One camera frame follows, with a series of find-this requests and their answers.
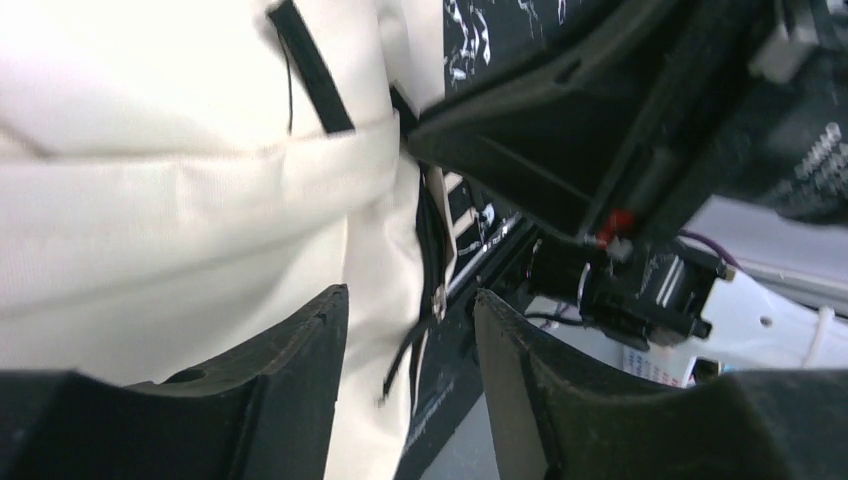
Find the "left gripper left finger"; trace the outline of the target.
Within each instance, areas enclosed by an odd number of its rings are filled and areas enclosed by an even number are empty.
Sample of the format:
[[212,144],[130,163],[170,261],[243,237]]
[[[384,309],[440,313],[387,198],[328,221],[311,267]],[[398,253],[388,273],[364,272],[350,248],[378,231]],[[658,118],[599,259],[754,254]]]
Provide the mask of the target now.
[[320,479],[348,326],[333,285],[161,384],[1,375],[5,479]]

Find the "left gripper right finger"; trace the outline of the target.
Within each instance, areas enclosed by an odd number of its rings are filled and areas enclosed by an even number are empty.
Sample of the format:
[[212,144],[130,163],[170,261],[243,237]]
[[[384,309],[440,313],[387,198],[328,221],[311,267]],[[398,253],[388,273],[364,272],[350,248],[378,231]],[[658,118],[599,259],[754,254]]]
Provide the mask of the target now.
[[743,371],[680,389],[608,366],[488,290],[474,306],[504,479],[843,479],[847,374]]

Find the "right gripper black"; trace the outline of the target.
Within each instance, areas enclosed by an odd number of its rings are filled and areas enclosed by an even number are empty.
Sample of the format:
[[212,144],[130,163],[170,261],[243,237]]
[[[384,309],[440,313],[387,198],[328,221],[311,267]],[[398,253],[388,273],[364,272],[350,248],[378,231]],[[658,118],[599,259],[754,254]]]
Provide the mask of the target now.
[[564,238],[673,238],[712,196],[847,221],[843,1],[447,1],[409,146]]

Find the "beige student backpack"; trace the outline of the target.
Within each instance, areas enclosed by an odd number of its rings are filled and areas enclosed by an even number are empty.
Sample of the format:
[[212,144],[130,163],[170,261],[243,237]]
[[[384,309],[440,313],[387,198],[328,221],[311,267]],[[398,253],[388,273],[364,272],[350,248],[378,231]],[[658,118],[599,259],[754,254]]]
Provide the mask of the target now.
[[1,363],[162,382],[350,291],[329,479],[396,474],[417,398],[419,169],[442,1],[298,1],[351,125],[270,1],[1,5]]

